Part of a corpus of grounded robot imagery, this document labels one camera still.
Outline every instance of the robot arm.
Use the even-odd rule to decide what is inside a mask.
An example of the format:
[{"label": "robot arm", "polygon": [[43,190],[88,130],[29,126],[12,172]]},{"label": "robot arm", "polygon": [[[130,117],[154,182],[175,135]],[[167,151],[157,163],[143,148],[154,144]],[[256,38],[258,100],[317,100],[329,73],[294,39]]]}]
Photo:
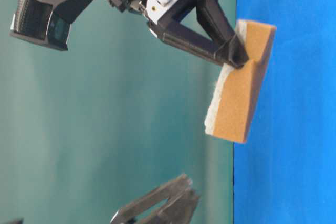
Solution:
[{"label": "robot arm", "polygon": [[[93,0],[19,0],[11,35],[38,45],[67,50],[71,24]],[[108,0],[119,11],[141,14],[164,43],[212,63],[240,68],[248,60],[218,0]],[[193,9],[211,40],[183,26]]]},{"label": "robot arm", "polygon": [[[166,184],[152,190],[139,199],[120,208],[110,224],[189,224],[198,205],[200,196],[192,188],[192,181],[182,174]],[[146,217],[138,216],[164,201]],[[6,224],[23,224],[23,219]]]}]

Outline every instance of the orange sponge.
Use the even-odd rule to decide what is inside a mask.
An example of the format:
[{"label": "orange sponge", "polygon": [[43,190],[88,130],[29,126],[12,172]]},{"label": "orange sponge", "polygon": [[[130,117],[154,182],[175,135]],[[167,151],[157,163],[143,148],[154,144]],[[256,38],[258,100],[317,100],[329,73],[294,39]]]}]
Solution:
[{"label": "orange sponge", "polygon": [[276,27],[239,20],[236,33],[245,44],[249,60],[241,69],[224,65],[208,115],[209,135],[245,143],[267,69]]}]

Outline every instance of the camera lens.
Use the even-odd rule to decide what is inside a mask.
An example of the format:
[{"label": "camera lens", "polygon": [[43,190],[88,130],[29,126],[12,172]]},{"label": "camera lens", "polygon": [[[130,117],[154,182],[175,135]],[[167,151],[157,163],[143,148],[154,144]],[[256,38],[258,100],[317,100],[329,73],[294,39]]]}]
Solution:
[{"label": "camera lens", "polygon": [[68,24],[64,19],[53,13],[48,28],[48,38],[50,42],[56,41],[62,44],[66,44],[69,31],[70,24]]}]

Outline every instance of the teal background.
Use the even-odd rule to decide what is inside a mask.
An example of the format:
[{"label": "teal background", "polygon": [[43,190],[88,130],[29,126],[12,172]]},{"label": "teal background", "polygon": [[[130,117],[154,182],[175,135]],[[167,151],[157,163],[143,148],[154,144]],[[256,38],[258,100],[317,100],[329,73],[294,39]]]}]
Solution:
[{"label": "teal background", "polygon": [[[220,0],[235,21],[235,0]],[[11,38],[0,0],[0,222],[105,223],[182,172],[193,223],[233,222],[233,146],[204,134],[218,66],[170,48],[145,19],[95,0],[69,51]],[[193,13],[185,22],[199,29]]]}]

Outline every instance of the blue wall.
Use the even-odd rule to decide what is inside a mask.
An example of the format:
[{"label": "blue wall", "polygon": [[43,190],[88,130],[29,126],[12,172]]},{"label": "blue wall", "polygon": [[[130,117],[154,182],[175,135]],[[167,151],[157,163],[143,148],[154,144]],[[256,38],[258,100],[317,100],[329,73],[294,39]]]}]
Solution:
[{"label": "blue wall", "polygon": [[278,31],[248,144],[235,146],[235,222],[335,223],[335,1],[237,6]]}]

